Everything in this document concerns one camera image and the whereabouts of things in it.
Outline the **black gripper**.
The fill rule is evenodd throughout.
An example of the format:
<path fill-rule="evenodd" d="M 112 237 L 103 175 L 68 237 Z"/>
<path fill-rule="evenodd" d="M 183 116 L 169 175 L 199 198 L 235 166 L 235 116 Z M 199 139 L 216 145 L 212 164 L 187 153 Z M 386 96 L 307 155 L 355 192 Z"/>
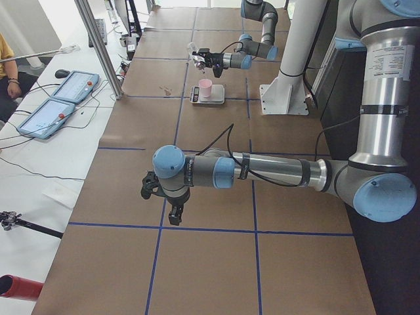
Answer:
<path fill-rule="evenodd" d="M 193 51 L 192 55 L 205 57 L 205 61 L 194 62 L 194 66 L 200 71 L 204 71 L 205 68 L 224 68 L 223 53 L 207 52 L 205 49 L 199 49 L 197 51 Z"/>
<path fill-rule="evenodd" d="M 184 204 L 190 199 L 190 188 L 185 186 L 175 191 L 164 188 L 162 190 L 165 194 L 165 198 L 172 205 L 171 211 L 168 214 L 169 223 L 170 225 L 179 226 L 182 222 Z"/>

